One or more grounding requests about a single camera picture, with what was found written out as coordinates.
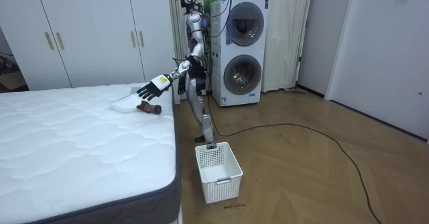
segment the baseboard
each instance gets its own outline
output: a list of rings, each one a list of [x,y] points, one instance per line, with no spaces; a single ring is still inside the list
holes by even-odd
[[[349,106],[346,106],[346,105],[344,105],[344,104],[342,104],[342,103],[339,103],[339,102],[337,102],[337,101],[334,101],[334,100],[330,100],[330,101],[331,101],[331,102],[333,102],[333,103],[336,103],[336,104],[338,104],[338,105],[340,105],[340,106],[342,106],[342,107],[345,107],[345,108],[347,108],[347,109],[349,109],[349,110],[352,110],[352,111],[354,111],[354,112],[356,112],[356,113],[359,113],[359,114],[361,114],[361,115],[364,115],[364,116],[366,116],[366,117],[368,117],[368,118],[370,118],[370,119],[372,119],[372,120],[375,120],[375,121],[377,121],[377,122],[379,122],[379,123],[382,123],[382,124],[384,124],[384,125],[386,125],[386,126],[388,126],[388,127],[391,127],[391,128],[393,128],[393,129],[396,129],[396,130],[398,130],[398,131],[400,131],[400,132],[402,132],[402,133],[405,133],[405,134],[407,134],[407,135],[409,135],[409,136],[412,136],[412,137],[414,137],[414,138],[416,138],[416,139],[418,139],[418,140],[421,140],[421,141],[423,141],[423,142],[426,142],[427,144],[429,144],[429,140],[425,139],[424,137],[420,137],[420,136],[418,136],[418,135],[416,135],[416,134],[414,134],[414,133],[410,133],[410,132],[408,132],[408,131],[406,131],[406,130],[404,130],[404,129],[402,129],[402,128],[396,127],[396,126],[394,126],[394,125],[392,125],[392,124],[390,124],[390,123],[386,123],[386,122],[384,122],[384,121],[382,121],[382,120],[380,120],[380,119],[378,119],[378,118],[375,118],[375,117],[373,117],[373,116],[371,116],[371,115],[368,115],[368,114],[366,114],[366,113],[363,113],[363,112],[361,112],[361,111],[358,111],[358,110],[356,110],[356,109],[354,109],[354,108],[351,108],[351,107],[349,107]]]
[[[297,87],[301,88],[302,90],[308,91],[309,93],[312,93],[316,95],[317,97],[322,97],[324,99],[324,94],[316,92],[315,90],[309,89],[308,87],[304,87],[303,85],[296,85]]]

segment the white mattress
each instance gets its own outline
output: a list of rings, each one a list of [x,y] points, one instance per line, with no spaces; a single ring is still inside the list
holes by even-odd
[[[134,197],[175,177],[172,94],[160,115],[108,103],[143,84],[0,94],[0,223]]]

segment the laundry basket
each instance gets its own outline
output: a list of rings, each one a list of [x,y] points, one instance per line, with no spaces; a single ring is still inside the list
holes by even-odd
[[[206,203],[238,197],[243,171],[229,144],[197,146],[195,152]]]

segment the cabinet handle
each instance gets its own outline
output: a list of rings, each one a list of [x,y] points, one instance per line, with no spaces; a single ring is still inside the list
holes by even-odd
[[[131,32],[131,39],[133,40],[133,47],[135,48],[134,32]]]
[[[60,43],[61,50],[64,50],[64,44],[62,44],[60,33],[56,32],[56,37],[58,38],[58,43]]]
[[[141,43],[141,47],[145,46],[145,44],[143,43],[143,34],[142,34],[142,32],[140,32],[140,43]]]
[[[45,36],[46,36],[46,40],[48,41],[49,48],[51,48],[51,50],[54,50],[54,45],[52,45],[51,37],[47,32],[45,32]]]

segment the quilted mattress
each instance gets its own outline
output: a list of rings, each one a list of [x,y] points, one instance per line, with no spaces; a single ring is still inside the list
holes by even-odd
[[[108,103],[143,84],[0,94],[0,223],[169,223],[180,207],[172,93],[160,115]]]

